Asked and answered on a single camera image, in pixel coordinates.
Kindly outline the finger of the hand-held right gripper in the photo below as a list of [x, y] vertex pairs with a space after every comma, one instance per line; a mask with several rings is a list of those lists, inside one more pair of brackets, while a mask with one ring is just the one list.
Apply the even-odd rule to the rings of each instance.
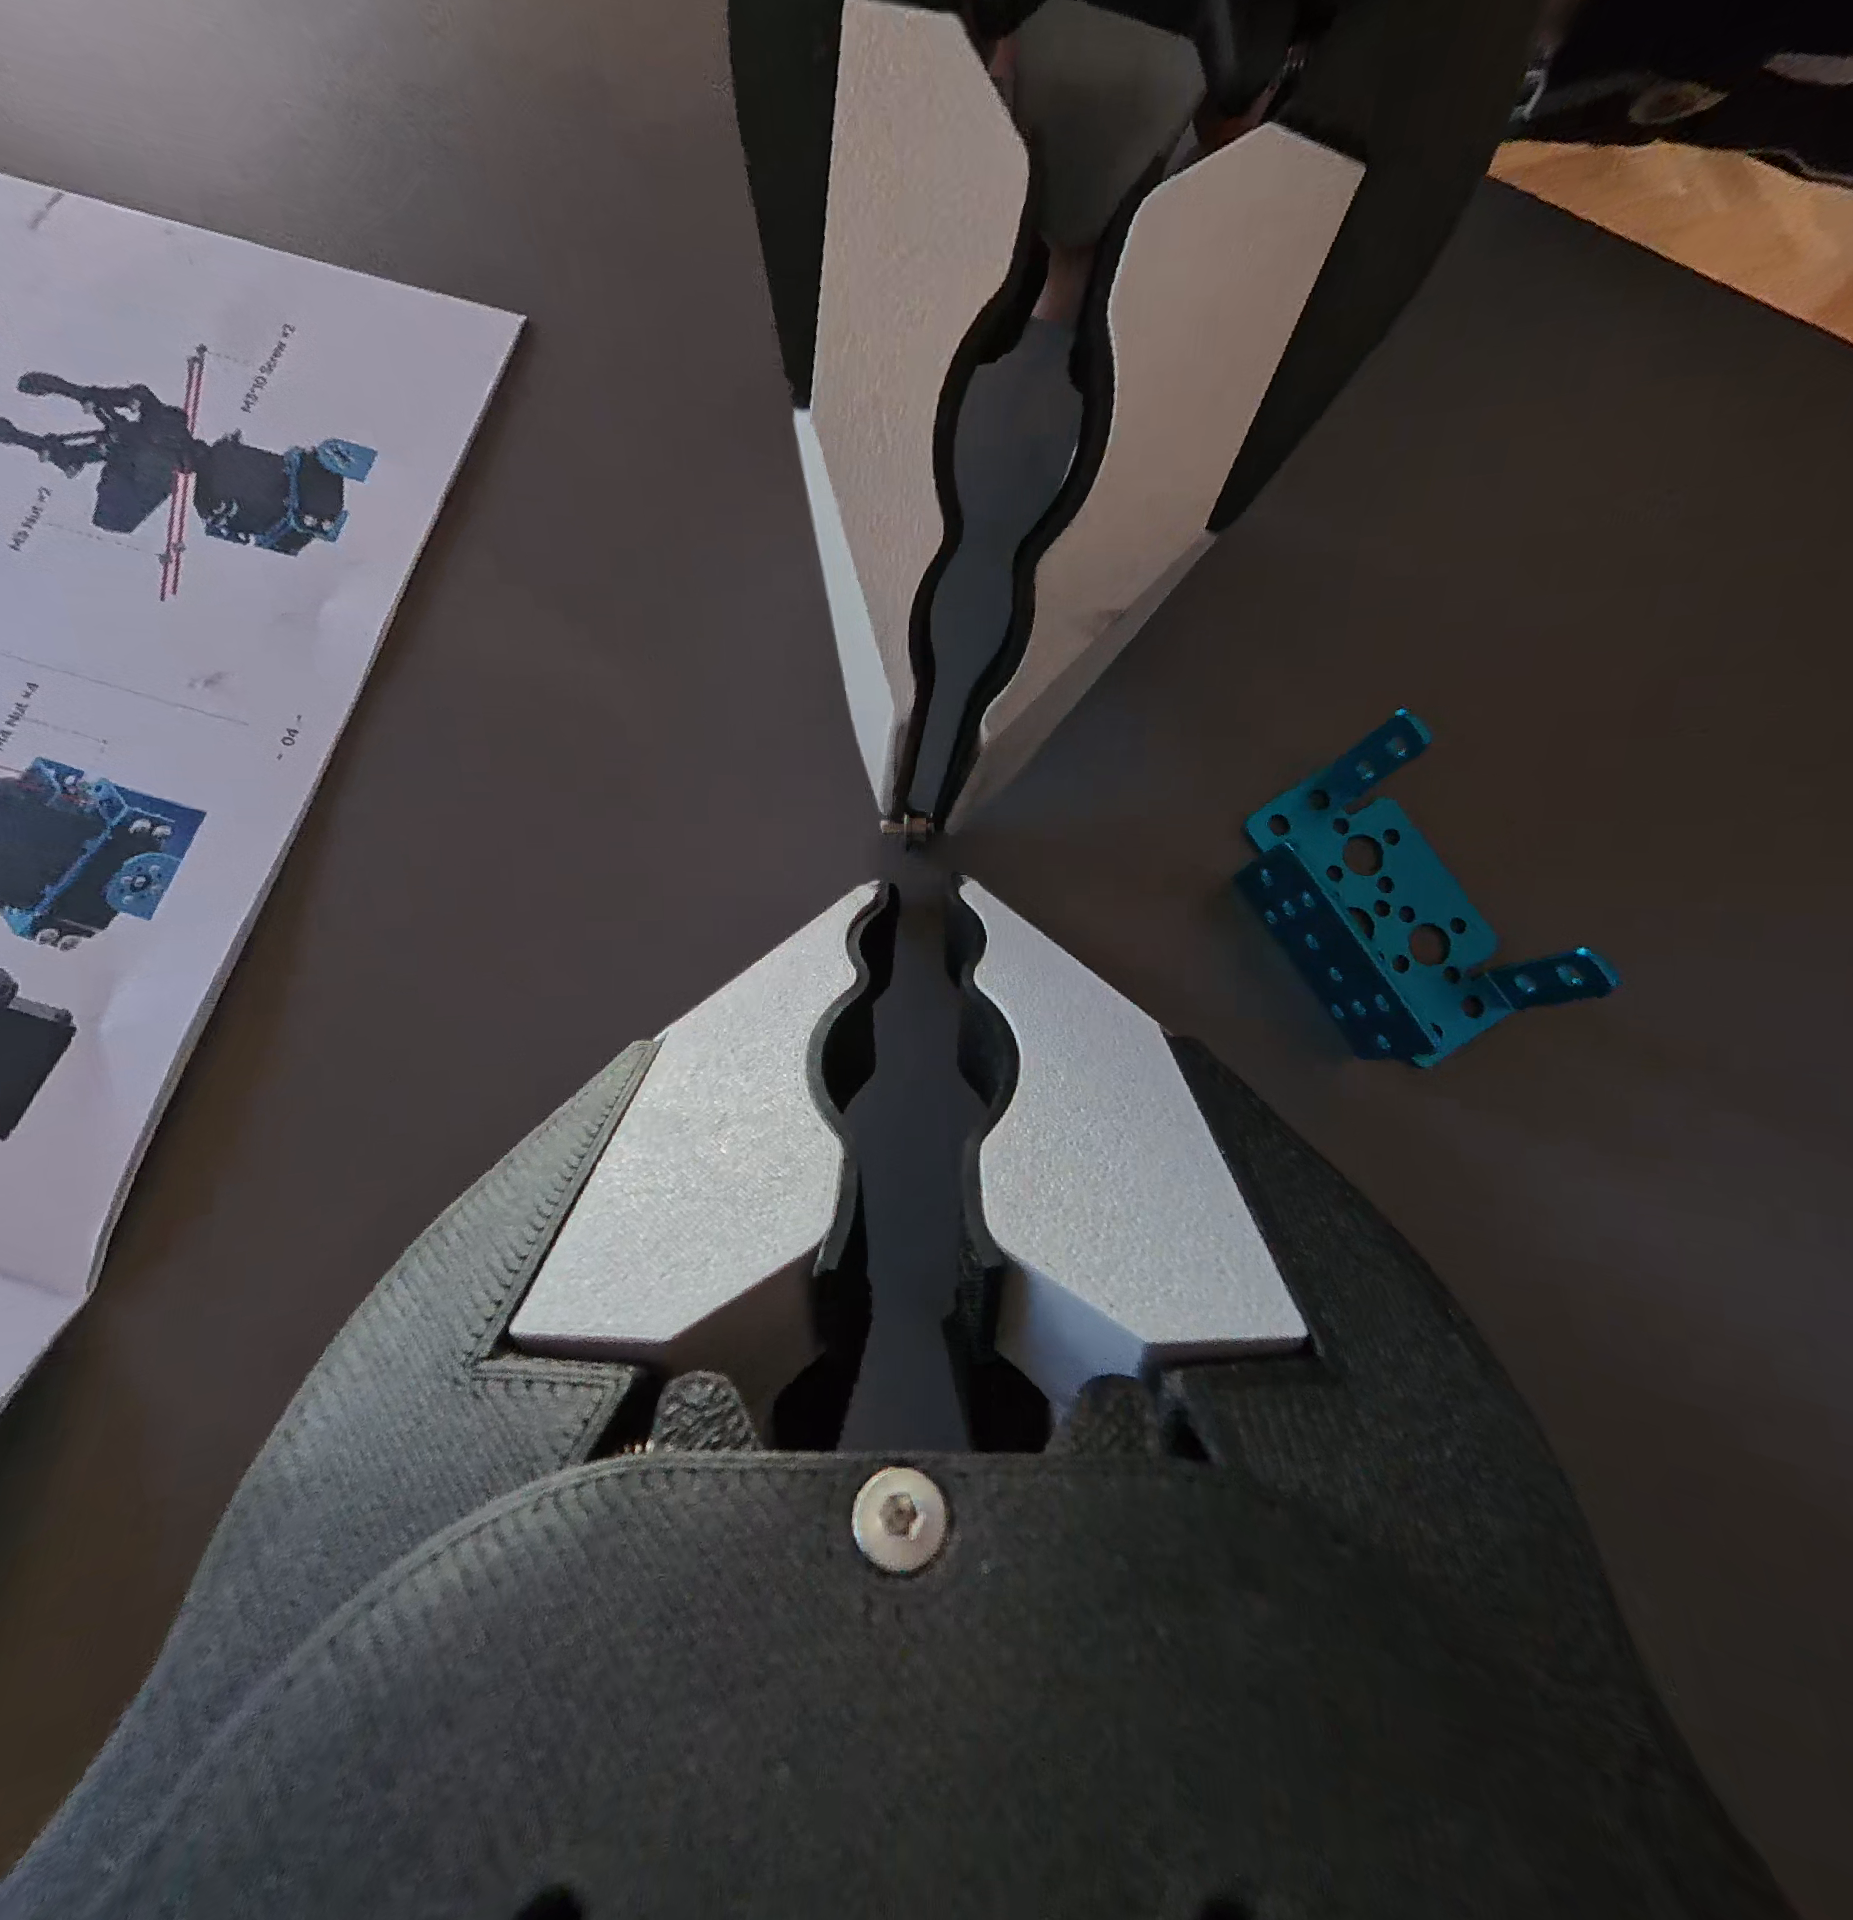
[[847, 708], [887, 823], [978, 805], [1012, 567], [1051, 496], [1033, 164], [958, 14], [843, 5], [812, 393], [794, 410]]
[[1211, 544], [1219, 494], [1363, 180], [1334, 148], [1221, 148], [1136, 206], [1106, 297], [1106, 443], [1034, 557], [1025, 649], [978, 720], [948, 829], [1015, 778]]

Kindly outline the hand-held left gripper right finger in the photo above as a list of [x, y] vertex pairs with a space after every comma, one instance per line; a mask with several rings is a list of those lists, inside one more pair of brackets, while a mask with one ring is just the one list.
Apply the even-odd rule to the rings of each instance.
[[945, 1323], [968, 1440], [1047, 1442], [1093, 1381], [1302, 1351], [1165, 1029], [968, 878], [945, 929], [980, 1103]]

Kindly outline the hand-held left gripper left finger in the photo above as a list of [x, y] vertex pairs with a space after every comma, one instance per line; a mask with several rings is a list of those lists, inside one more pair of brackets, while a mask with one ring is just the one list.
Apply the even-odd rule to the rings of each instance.
[[896, 889], [867, 883], [676, 1020], [509, 1335], [731, 1381], [773, 1444], [837, 1444], [869, 1325], [843, 1111], [875, 1070]]

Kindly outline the blue perforated metal bracket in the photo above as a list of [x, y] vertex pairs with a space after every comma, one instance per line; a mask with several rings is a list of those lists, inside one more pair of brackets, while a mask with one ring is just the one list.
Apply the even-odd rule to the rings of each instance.
[[1592, 948], [1494, 965], [1496, 934], [1380, 786], [1434, 735], [1407, 708], [1243, 826], [1235, 889], [1358, 1060], [1430, 1068], [1499, 1021], [1611, 996]]

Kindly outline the dark desk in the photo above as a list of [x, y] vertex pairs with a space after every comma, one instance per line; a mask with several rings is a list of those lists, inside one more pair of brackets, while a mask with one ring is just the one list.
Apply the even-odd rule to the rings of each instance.
[[[0, 5], [0, 173], [529, 332], [114, 1258], [0, 1421], [0, 1881], [397, 1256], [880, 865], [722, 5]], [[1243, 826], [1375, 792], [1602, 997], [1358, 1060]], [[1545, 1422], [1804, 1916], [1853, 1916], [1853, 349], [1496, 185], [954, 853], [1226, 1056]]]

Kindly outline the white assembly instruction booklet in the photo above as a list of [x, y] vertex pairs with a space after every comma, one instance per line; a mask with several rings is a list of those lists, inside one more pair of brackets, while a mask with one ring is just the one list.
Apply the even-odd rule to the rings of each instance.
[[0, 1412], [91, 1291], [520, 330], [0, 174]]

